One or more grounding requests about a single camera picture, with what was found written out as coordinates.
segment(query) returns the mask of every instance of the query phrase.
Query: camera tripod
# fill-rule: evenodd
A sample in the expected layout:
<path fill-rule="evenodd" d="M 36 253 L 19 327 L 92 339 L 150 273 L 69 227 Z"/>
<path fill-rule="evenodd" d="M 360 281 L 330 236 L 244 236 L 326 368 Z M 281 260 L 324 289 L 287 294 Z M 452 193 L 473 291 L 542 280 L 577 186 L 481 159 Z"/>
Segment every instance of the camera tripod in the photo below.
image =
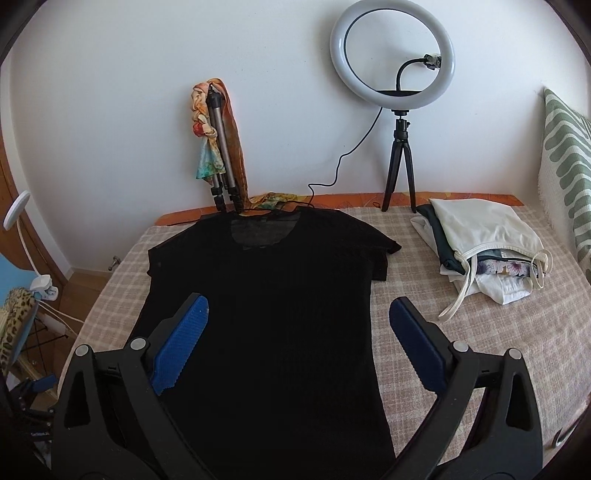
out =
<path fill-rule="evenodd" d="M 402 154 L 404 153 L 404 162 L 406 163 L 408 176 L 408 189 L 410 191 L 410 208 L 414 213 L 417 212 L 417 198 L 414 188 L 413 172 L 413 154 L 408 143 L 408 126 L 410 122 L 404 119 L 408 110 L 393 110 L 396 119 L 396 130 L 394 131 L 394 142 L 392 143 L 392 153 L 390 155 L 390 168 L 388 169 L 388 180 L 386 182 L 386 191 L 384 192 L 384 201 L 382 202 L 382 211 L 386 212 L 390 206 L 390 198 L 396 188 Z"/>

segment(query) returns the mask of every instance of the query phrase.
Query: black t-shirt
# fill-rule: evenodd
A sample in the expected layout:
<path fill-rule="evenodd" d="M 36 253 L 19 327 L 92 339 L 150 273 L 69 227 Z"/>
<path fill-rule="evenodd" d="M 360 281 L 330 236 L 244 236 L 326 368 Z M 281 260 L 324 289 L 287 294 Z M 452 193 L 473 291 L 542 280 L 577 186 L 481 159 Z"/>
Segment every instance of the black t-shirt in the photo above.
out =
<path fill-rule="evenodd" d="M 219 480 L 371 480 L 394 462 L 371 348 L 372 280 L 400 246 L 343 212 L 201 220 L 149 251 L 130 339 L 192 292 L 209 320 L 160 399 Z"/>

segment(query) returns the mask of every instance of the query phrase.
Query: checkered bedspread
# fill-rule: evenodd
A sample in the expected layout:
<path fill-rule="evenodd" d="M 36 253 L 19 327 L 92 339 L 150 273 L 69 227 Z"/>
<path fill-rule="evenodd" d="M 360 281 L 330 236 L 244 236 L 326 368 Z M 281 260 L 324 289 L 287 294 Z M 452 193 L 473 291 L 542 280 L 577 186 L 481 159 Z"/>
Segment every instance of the checkered bedspread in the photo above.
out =
<path fill-rule="evenodd" d="M 515 207 L 515 211 L 554 256 L 554 270 L 546 277 L 544 289 L 506 306 L 483 294 L 472 295 L 455 317 L 440 327 L 450 340 L 463 340 L 477 352 L 503 354 L 510 347 L 523 352 L 546 444 L 591 391 L 591 287 L 543 216 L 528 207 Z M 392 333 L 388 307 L 396 297 L 407 296 L 427 320 L 436 321 L 457 291 L 447 277 L 439 274 L 436 255 L 410 225 L 413 214 L 409 208 L 393 207 L 386 213 L 375 208 L 351 208 L 345 212 L 402 245 L 402 250 L 389 258 L 387 281 L 374 282 L 371 298 L 375 368 L 392 441 L 399 453 L 435 396 L 423 390 Z M 74 349 L 82 343 L 95 351 L 123 347 L 150 287 L 145 273 L 147 251 L 187 227 L 153 226 L 143 234 L 97 299 Z M 473 395 L 447 459 L 460 452 L 481 395 L 481 391 Z"/>

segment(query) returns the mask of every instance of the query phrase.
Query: drawstring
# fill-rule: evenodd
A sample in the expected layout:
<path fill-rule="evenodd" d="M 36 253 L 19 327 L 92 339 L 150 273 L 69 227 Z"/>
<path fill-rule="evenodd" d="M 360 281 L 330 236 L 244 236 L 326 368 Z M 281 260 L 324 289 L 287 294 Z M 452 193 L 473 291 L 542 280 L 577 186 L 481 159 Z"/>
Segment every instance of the drawstring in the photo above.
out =
<path fill-rule="evenodd" d="M 537 259 L 540 255 L 546 255 L 546 257 L 547 257 L 547 261 L 544 262 L 544 265 L 542 265 L 542 262 Z M 536 276 L 536 274 L 534 273 L 534 262 L 535 262 L 536 266 L 538 267 L 538 276 Z M 544 275 L 552 272 L 553 266 L 554 266 L 554 260 L 552 259 L 552 254 L 550 253 L 549 250 L 546 250 L 545 248 L 538 251 L 534 255 L 534 258 L 531 259 L 530 278 L 531 278 L 532 283 L 534 284 L 534 288 L 536 290 L 541 290 L 542 288 L 544 288 Z"/>
<path fill-rule="evenodd" d="M 466 278 L 464 280 L 464 285 L 462 285 L 462 289 L 460 290 L 460 293 L 458 294 L 456 301 L 454 303 L 452 303 L 450 306 L 448 306 L 445 310 L 443 310 L 439 314 L 439 318 L 441 318 L 442 322 L 448 321 L 450 318 L 452 318 L 456 314 L 458 308 L 460 308 L 460 305 L 462 304 L 462 302 L 466 298 L 468 290 L 470 290 L 470 287 L 474 283 L 474 279 L 476 278 L 476 270 L 477 270 L 477 266 L 478 266 L 478 258 L 476 255 L 474 255 L 470 259 L 470 263 L 467 264 L 467 266 L 468 266 L 468 268 L 467 268 L 467 272 L 466 272 Z"/>

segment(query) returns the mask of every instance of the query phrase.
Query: silver tripod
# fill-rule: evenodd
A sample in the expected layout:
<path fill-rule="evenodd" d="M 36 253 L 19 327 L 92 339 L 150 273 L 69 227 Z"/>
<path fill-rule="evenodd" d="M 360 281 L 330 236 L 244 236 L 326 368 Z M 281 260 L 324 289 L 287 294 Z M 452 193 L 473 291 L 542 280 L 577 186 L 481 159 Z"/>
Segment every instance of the silver tripod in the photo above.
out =
<path fill-rule="evenodd" d="M 244 210 L 242 198 L 240 197 L 240 190 L 236 185 L 236 178 L 232 170 L 230 162 L 230 152 L 228 150 L 228 141 L 226 139 L 226 130 L 222 118 L 222 94 L 215 91 L 213 85 L 209 85 L 207 92 L 207 108 L 209 110 L 209 121 L 212 127 L 217 130 L 217 146 L 219 147 L 224 163 L 226 173 L 216 174 L 213 176 L 212 195 L 216 203 L 216 207 L 220 212 L 226 211 L 226 203 L 223 198 L 223 189 L 228 191 L 230 200 L 234 204 L 234 210 L 241 212 Z"/>

